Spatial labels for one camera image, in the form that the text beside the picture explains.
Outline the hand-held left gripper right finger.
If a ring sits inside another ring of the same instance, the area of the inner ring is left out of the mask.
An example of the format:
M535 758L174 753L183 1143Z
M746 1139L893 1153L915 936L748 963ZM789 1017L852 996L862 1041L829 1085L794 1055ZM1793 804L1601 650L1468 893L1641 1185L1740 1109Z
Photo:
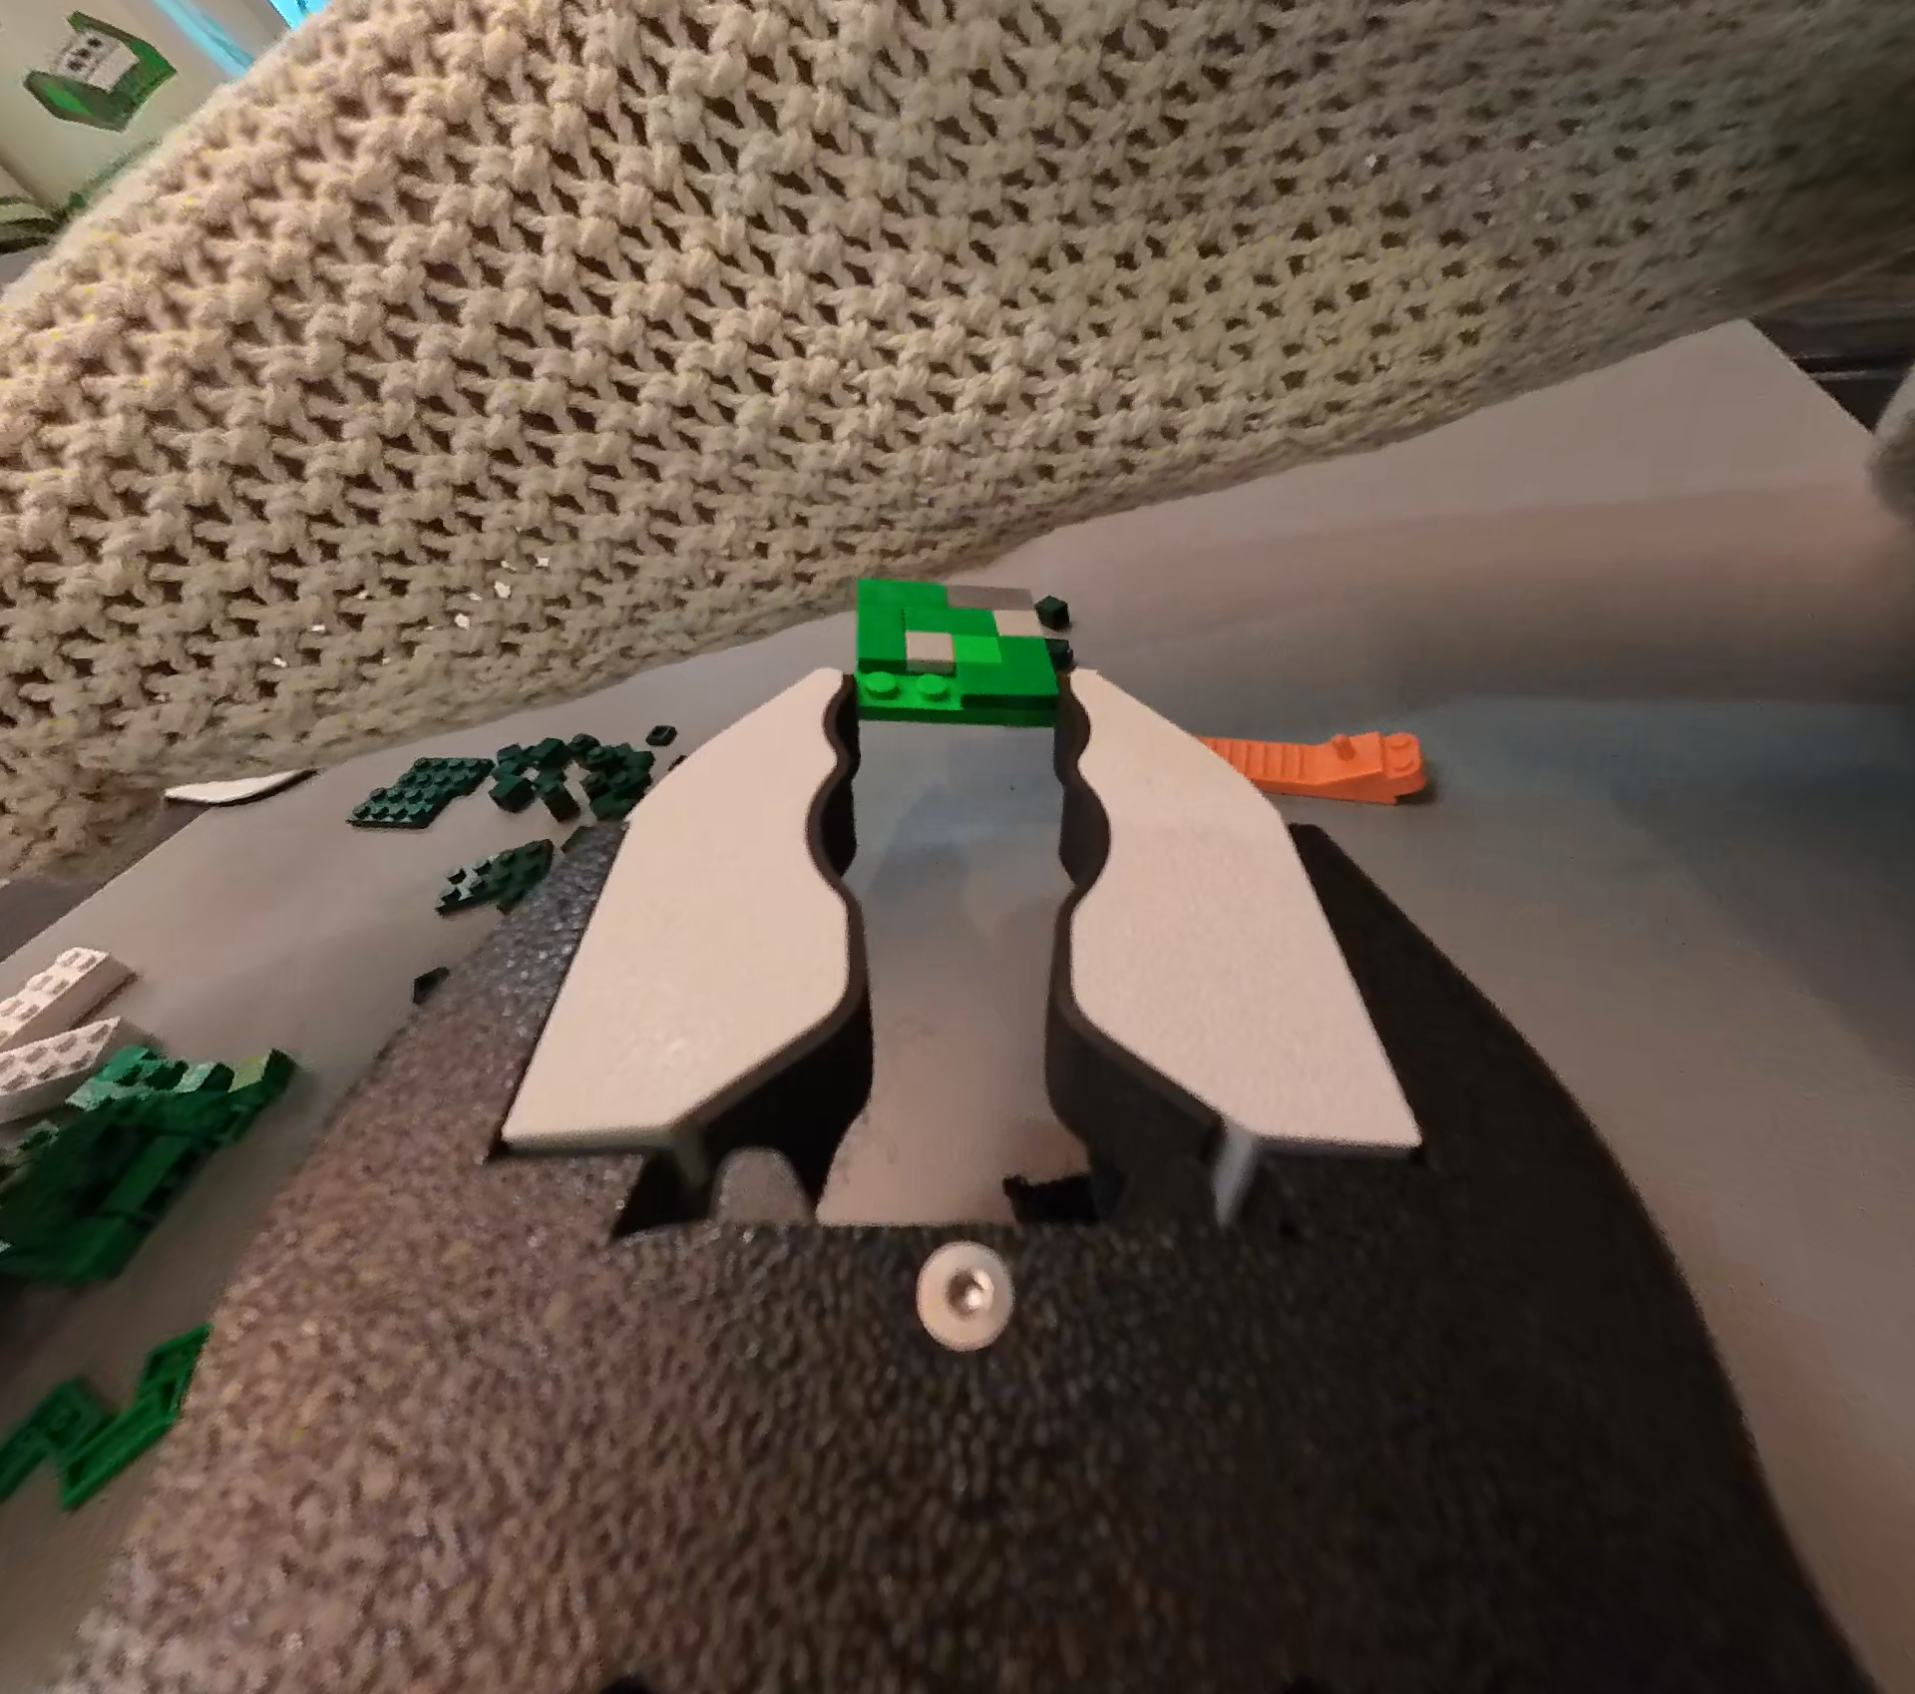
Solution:
M1091 1222L1240 1221L1271 1157L1409 1161L1426 1131L1278 806L1082 668L1056 686L1051 1109Z

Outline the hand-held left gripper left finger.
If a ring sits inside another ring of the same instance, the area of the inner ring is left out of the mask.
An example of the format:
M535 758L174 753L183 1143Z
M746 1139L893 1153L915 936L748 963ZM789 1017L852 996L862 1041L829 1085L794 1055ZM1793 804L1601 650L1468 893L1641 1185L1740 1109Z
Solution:
M714 1215L777 1153L811 1221L872 1092L857 686L818 668L693 750L628 820L499 1149L632 1157L618 1229Z

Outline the green lego plate build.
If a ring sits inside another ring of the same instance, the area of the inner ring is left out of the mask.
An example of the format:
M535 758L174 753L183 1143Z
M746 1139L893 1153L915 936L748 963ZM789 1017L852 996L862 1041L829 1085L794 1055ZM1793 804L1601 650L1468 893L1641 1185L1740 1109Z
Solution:
M857 584L862 721L1051 730L1062 677L1026 592Z

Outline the person's right forearm knit sleeve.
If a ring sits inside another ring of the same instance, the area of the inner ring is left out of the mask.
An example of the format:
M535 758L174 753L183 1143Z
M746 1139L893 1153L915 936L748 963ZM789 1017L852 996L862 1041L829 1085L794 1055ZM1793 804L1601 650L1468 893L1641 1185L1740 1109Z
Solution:
M333 0L4 296L4 875L1911 253L1911 0Z

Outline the pile of dark green lego pieces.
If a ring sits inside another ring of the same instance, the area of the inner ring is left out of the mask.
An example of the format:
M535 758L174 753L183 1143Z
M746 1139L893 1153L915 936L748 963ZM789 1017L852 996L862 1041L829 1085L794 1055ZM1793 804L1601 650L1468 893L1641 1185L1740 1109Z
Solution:
M436 916L522 906L557 870L560 854L578 847L588 825L621 825L657 775L679 764L679 730L654 727L642 746L600 740L592 735L502 746L488 758L417 758L395 782L364 794L347 825L367 833L426 833L458 800L488 794L502 813L542 812L563 839L504 847L476 863L453 870L436 896Z

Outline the orange lego brick separator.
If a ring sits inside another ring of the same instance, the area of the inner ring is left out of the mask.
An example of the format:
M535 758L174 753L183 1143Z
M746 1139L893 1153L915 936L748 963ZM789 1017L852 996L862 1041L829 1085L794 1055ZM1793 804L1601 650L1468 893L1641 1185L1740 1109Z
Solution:
M1202 739L1262 794L1396 806L1427 793L1426 750L1414 735L1336 735L1315 746Z

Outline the pile of bright green lego bricks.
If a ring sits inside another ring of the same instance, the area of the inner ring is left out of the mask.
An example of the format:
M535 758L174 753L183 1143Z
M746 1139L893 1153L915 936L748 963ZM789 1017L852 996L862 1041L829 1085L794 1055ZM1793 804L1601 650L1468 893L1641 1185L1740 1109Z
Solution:
M237 1148L295 1076L297 1058L183 1064L132 1049L82 1085L67 1116L4 1149L4 1283L83 1288L110 1283L211 1153Z

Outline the white lego brick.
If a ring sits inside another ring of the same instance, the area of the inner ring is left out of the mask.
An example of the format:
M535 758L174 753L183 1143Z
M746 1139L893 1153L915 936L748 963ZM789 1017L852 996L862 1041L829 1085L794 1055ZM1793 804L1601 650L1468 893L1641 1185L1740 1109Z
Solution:
M74 947L4 996L4 1055L74 1031L128 988L135 973L103 951Z
M4 1127L67 1105L135 1037L137 1033L128 1033L128 1024L121 1017L107 1017L8 1049Z

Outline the bright green lego plate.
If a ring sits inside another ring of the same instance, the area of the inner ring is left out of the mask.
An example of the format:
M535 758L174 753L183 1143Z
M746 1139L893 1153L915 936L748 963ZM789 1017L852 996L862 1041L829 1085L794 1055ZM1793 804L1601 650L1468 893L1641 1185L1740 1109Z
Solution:
M174 1426L183 1404L185 1404L185 1393L192 1384L192 1375L201 1368L201 1352L211 1334L211 1324L195 1324L195 1328L185 1328L170 1341L163 1341L137 1377L135 1377L135 1388L132 1388L132 1401L110 1415L110 1428L132 1428L135 1420L141 1426Z
M4 1503L13 1503L38 1468L51 1468L60 1513L82 1508L110 1477L107 1428L107 1401L83 1377L56 1382L4 1435Z

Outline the lego instruction booklet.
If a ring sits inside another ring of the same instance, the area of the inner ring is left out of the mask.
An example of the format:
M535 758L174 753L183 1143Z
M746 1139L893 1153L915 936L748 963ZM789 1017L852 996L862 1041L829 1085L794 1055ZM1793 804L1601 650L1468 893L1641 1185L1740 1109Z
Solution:
M4 268L283 35L270 0L4 0Z

